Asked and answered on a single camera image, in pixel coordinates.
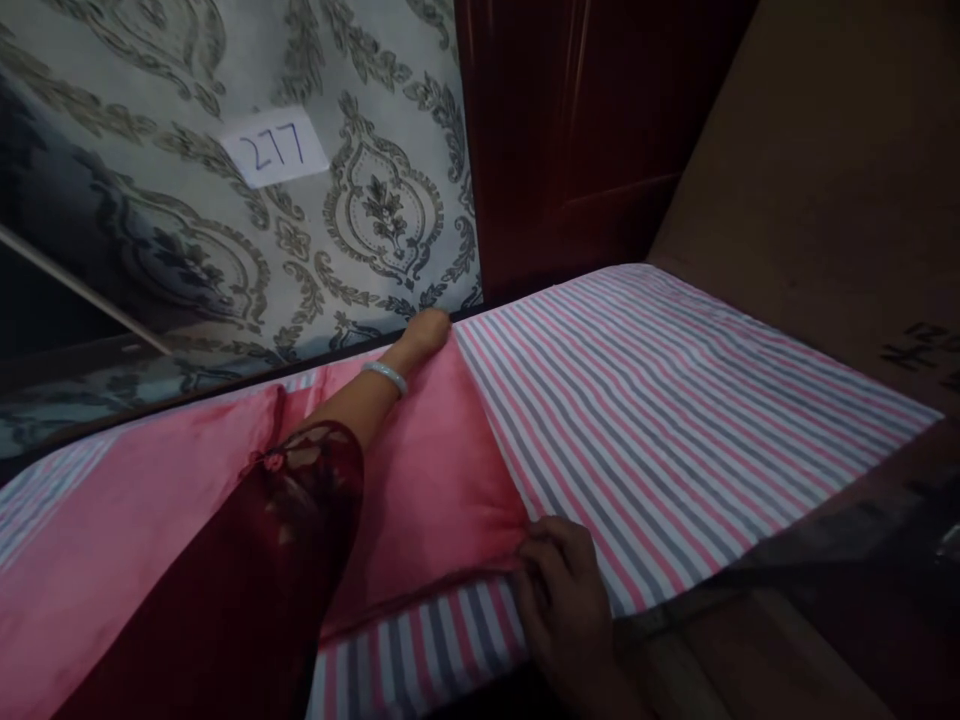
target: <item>red dress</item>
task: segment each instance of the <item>red dress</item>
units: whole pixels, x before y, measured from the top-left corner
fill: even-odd
[[[302,716],[362,498],[363,453],[340,423],[253,458],[55,717]]]

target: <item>bracelet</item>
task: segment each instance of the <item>bracelet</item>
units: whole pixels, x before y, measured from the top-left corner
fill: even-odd
[[[364,363],[363,370],[372,370],[373,372],[380,373],[385,378],[390,380],[394,385],[397,386],[397,390],[400,391],[400,397],[403,397],[407,394],[407,381],[403,379],[403,376],[394,370],[392,367],[387,367],[383,363]]]

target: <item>cardboard box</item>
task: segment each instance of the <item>cardboard box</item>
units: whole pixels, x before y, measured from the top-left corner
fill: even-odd
[[[960,415],[960,14],[762,0],[650,262]]]

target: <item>human hand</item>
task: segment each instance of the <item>human hand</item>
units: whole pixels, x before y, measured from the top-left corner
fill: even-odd
[[[419,365],[433,357],[449,335],[450,316],[439,308],[427,308],[410,320],[397,345],[412,353]]]
[[[527,645],[554,691],[590,717],[640,717],[613,656],[610,601],[585,527],[545,517],[518,554],[517,609]]]

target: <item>striped fabric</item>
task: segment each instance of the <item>striped fabric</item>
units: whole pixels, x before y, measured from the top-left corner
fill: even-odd
[[[940,417],[646,265],[578,278],[456,332],[528,511],[593,530],[617,615],[717,572]],[[0,491],[0,582],[129,427]],[[422,715],[525,656],[507,583],[471,584],[325,647],[308,717]]]
[[[0,491],[0,576],[96,467],[115,437],[91,438],[50,453]]]
[[[940,417],[649,265],[458,331],[531,515],[590,528],[617,615],[716,573]]]

